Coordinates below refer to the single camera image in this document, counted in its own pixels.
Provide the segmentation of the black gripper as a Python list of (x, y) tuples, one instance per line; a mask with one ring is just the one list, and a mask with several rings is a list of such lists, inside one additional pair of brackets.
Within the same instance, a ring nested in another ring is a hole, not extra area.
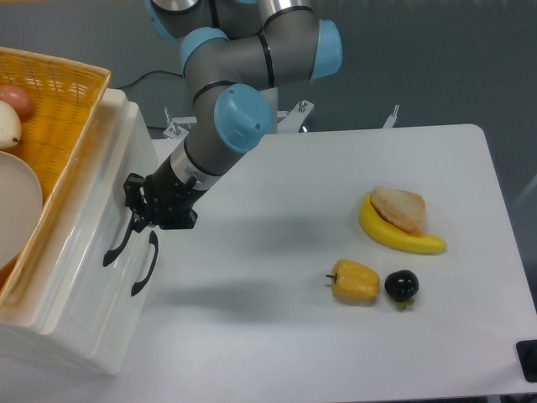
[(133, 219), (133, 231), (141, 233), (147, 225), (163, 230), (192, 229), (198, 217), (194, 205), (206, 193), (195, 189), (195, 184), (193, 175), (178, 179), (169, 161), (146, 178), (130, 173), (123, 182), (125, 206), (134, 214), (143, 212), (143, 219)]

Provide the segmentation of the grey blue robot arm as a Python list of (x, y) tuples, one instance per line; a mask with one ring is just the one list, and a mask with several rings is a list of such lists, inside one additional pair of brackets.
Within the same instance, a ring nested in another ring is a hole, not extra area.
[(124, 182), (129, 227), (192, 228), (194, 204), (274, 126), (263, 91), (338, 72), (341, 36), (309, 1), (149, 1), (155, 30), (180, 41), (196, 128), (151, 175)]

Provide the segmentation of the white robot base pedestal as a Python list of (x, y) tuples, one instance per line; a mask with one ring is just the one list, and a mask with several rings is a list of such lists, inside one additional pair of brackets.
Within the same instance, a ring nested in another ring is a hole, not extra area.
[[(307, 120), (315, 109), (315, 104), (305, 99), (299, 100), (290, 110), (278, 110), (279, 92), (277, 88), (261, 91), (263, 99), (269, 104), (273, 114), (273, 127), (270, 133), (307, 133)], [(169, 109), (164, 108), (167, 126), (162, 134), (167, 139), (183, 139), (197, 127), (196, 117), (172, 118)]]

